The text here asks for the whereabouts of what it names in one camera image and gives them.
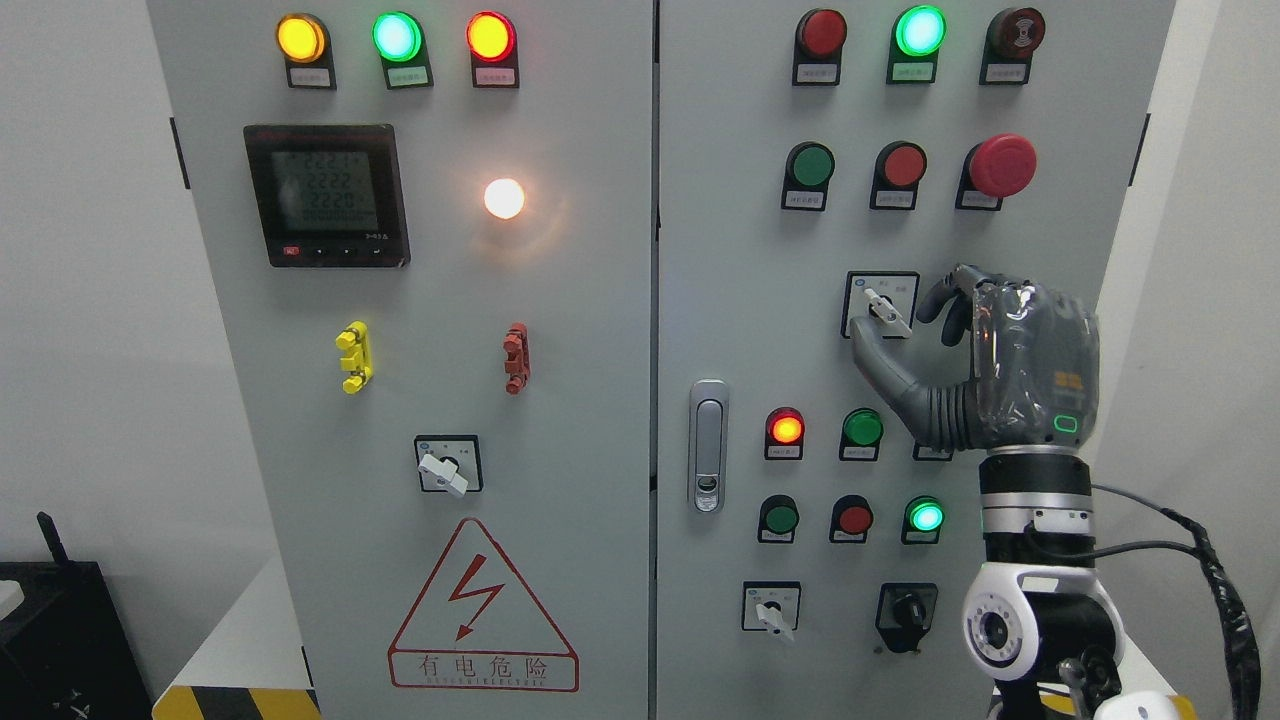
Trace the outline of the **gray robotic hand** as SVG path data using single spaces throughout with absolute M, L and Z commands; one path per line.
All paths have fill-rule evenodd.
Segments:
M 937 451 L 1036 446 L 1076 454 L 1100 406 L 1100 329 L 1078 297 L 1029 279 L 956 265 L 928 292 L 919 322 L 972 342 L 966 380 L 932 386 L 895 360 L 876 320 L 850 320 L 852 360 L 913 438 Z

